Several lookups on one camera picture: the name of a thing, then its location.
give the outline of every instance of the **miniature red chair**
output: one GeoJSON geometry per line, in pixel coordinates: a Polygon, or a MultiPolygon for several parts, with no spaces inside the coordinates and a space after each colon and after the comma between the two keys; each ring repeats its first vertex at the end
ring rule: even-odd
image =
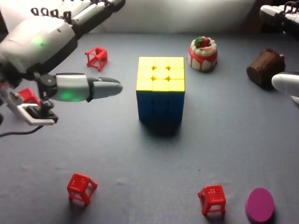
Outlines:
{"type": "Polygon", "coordinates": [[[30,88],[23,89],[18,93],[24,99],[25,104],[40,105],[38,97],[34,95],[33,91],[30,88]]]}
{"type": "Polygon", "coordinates": [[[201,201],[202,214],[206,216],[209,212],[225,213],[225,195],[221,185],[205,186],[200,192],[198,197],[201,201]],[[211,210],[213,205],[219,205],[219,209],[211,210]]]}
{"type": "Polygon", "coordinates": [[[77,199],[84,202],[85,206],[90,203],[90,198],[93,192],[96,190],[98,184],[93,182],[90,177],[81,174],[74,174],[67,185],[67,191],[69,192],[69,199],[77,199]],[[91,184],[92,190],[89,195],[86,193],[88,184],[91,184]]]}
{"type": "Polygon", "coordinates": [[[98,71],[101,71],[101,69],[108,61],[107,51],[103,48],[96,47],[86,52],[85,55],[87,55],[87,66],[94,67],[98,69],[98,71]]]}

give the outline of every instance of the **gray tabletop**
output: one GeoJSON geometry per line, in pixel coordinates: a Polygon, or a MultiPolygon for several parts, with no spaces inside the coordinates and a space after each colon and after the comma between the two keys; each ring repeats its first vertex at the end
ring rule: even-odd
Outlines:
{"type": "MultiPolygon", "coordinates": [[[[181,126],[156,133],[138,119],[135,96],[139,56],[184,56],[193,35],[84,36],[53,73],[85,72],[123,84],[115,97],[90,103],[56,102],[59,121],[29,136],[0,139],[2,224],[206,224],[249,223],[244,206],[250,191],[267,188],[276,223],[298,223],[299,108],[277,91],[252,83],[246,67],[265,48],[299,70],[298,42],[276,35],[211,35],[218,65],[202,74],[186,67],[181,126]],[[101,72],[86,66],[86,51],[108,51],[101,72]],[[99,186],[86,209],[70,206],[73,173],[99,186]],[[224,219],[205,218],[197,192],[221,184],[224,219]]],[[[24,82],[19,89],[34,83],[24,82]]],[[[1,107],[0,133],[32,127],[1,107]]]]}

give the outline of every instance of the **red icing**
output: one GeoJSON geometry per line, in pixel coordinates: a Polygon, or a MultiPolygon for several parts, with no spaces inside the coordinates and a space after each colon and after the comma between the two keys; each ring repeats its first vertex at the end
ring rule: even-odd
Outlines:
{"type": "MultiPolygon", "coordinates": [[[[206,48],[199,48],[200,50],[205,50],[207,53],[208,52],[211,52],[214,48],[212,46],[210,47],[206,47],[206,48]]],[[[213,63],[215,61],[217,61],[217,56],[218,56],[218,51],[216,50],[216,52],[214,54],[212,54],[211,56],[201,56],[201,55],[197,55],[195,53],[193,53],[192,49],[189,47],[189,55],[191,57],[191,61],[190,61],[190,66],[192,67],[192,60],[195,59],[199,64],[200,64],[200,68],[199,70],[201,71],[201,66],[202,66],[202,63],[204,61],[208,61],[211,63],[211,67],[210,69],[213,68],[213,63]]]]}

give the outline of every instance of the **yellow cube face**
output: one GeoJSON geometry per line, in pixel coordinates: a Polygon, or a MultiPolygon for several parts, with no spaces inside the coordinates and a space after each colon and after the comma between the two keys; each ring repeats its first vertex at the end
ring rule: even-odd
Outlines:
{"type": "Polygon", "coordinates": [[[183,79],[169,80],[169,92],[184,92],[185,81],[183,79]]]}
{"type": "Polygon", "coordinates": [[[168,92],[169,82],[166,79],[155,79],[153,81],[153,91],[168,92]]]}
{"type": "Polygon", "coordinates": [[[166,79],[169,80],[169,71],[166,68],[156,68],[153,71],[153,79],[166,79]]]}
{"type": "Polygon", "coordinates": [[[183,57],[170,57],[169,58],[169,67],[170,68],[184,68],[184,58],[183,57]]]}
{"type": "Polygon", "coordinates": [[[153,80],[137,79],[136,90],[137,91],[152,91],[153,90],[153,80]]]}
{"type": "Polygon", "coordinates": [[[183,57],[139,57],[137,91],[185,91],[183,57]]]}
{"type": "Polygon", "coordinates": [[[170,68],[169,79],[185,79],[184,68],[170,68]]]}

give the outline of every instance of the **purple round object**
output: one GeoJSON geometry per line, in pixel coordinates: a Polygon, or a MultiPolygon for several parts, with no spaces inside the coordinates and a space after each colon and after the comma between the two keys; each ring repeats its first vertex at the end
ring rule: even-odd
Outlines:
{"type": "Polygon", "coordinates": [[[264,188],[254,189],[246,201],[245,211],[251,222],[267,222],[274,213],[274,201],[270,192],[264,188]]]}

